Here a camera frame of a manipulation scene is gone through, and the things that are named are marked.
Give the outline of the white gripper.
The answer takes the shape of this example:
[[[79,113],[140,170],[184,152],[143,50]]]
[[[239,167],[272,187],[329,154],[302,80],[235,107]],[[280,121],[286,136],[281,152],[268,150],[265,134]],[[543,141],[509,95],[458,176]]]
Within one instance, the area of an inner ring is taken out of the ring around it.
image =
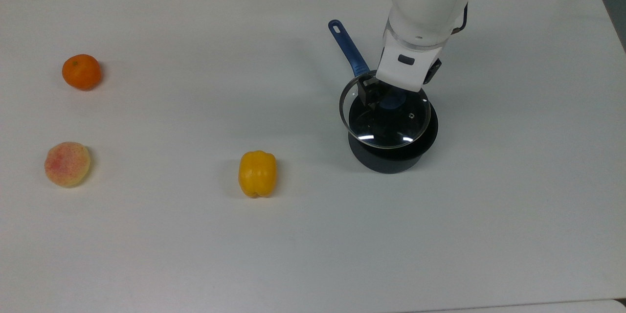
[[[375,108],[388,91],[388,84],[400,89],[418,92],[432,64],[439,58],[442,45],[434,47],[406,47],[394,37],[391,29],[384,31],[384,48],[376,74],[357,77],[358,98],[362,104]]]

